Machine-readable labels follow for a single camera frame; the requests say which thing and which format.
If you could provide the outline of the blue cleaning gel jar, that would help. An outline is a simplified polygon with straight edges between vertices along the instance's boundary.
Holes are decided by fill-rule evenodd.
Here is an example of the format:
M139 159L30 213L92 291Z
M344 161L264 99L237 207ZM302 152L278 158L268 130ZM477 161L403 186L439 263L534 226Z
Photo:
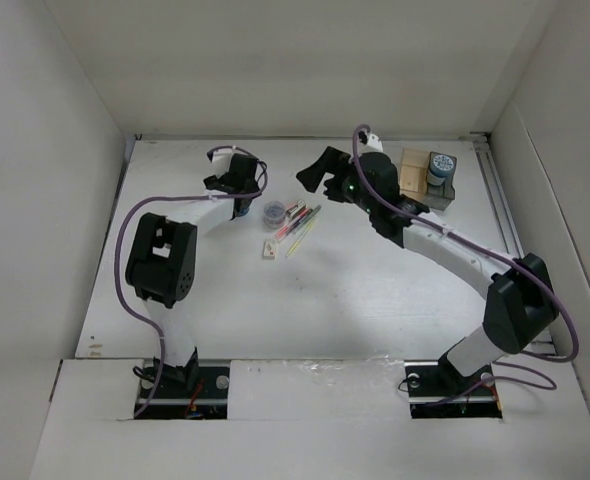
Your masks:
M453 176L456 164L455 157L432 152L427 167L427 183L433 186L442 185Z
M241 209L241 210L236 210L235 213L235 218L241 218L246 216L249 213L250 209Z

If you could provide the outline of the clear jar of paper clips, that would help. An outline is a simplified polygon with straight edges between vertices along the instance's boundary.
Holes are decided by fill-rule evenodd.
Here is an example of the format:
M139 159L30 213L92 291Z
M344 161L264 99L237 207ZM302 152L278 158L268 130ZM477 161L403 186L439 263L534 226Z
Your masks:
M281 228L286 219L286 207L279 201L271 201L264 206L263 220L271 229Z

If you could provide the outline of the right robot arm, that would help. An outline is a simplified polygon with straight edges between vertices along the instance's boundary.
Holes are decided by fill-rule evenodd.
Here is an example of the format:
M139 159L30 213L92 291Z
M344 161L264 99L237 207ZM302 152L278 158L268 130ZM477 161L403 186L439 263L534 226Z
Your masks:
M358 206L379 235L432 260L485 300L482 324L438 360L437 381L446 392L461 393L483 368L522 352L558 317L541 258L529 254L513 260L473 249L428 206L401 193L397 170L386 154L369 152L353 161L328 147L296 178L309 192L322 188L329 200Z

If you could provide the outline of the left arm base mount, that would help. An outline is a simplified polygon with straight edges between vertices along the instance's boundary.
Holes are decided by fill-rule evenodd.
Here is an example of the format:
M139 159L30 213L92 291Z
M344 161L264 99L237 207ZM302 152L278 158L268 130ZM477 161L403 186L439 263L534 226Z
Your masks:
M152 399L142 413L138 413L152 392L157 360L134 366L138 379L134 417L137 420L226 420L230 364L208 361L201 363L195 380L187 387L167 374L162 377Z

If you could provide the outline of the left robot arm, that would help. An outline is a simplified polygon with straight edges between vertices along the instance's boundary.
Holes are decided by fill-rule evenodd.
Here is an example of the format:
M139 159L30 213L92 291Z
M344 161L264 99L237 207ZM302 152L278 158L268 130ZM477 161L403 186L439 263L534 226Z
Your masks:
M134 316L152 326L160 340L160 354L140 377L159 394L187 396L200 381L199 356L192 338L187 297L196 277L198 239L248 213L266 188L267 166L250 152L217 147L207 153L213 173L203 180L198 195L154 196L132 207L120 227L114 256L118 298L125 301L119 274L146 309ZM143 207L155 202L180 202L172 212L142 214L138 220L126 266L120 266L126 227Z

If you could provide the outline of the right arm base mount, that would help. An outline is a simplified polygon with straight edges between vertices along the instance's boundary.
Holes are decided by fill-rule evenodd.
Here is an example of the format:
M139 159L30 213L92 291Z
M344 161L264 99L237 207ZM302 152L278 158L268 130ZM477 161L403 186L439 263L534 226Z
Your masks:
M471 419L503 417L493 383L481 385L492 377L487 365L472 377L451 383L441 375L436 361L412 361L404 365L405 377L398 390L408 395L413 419Z

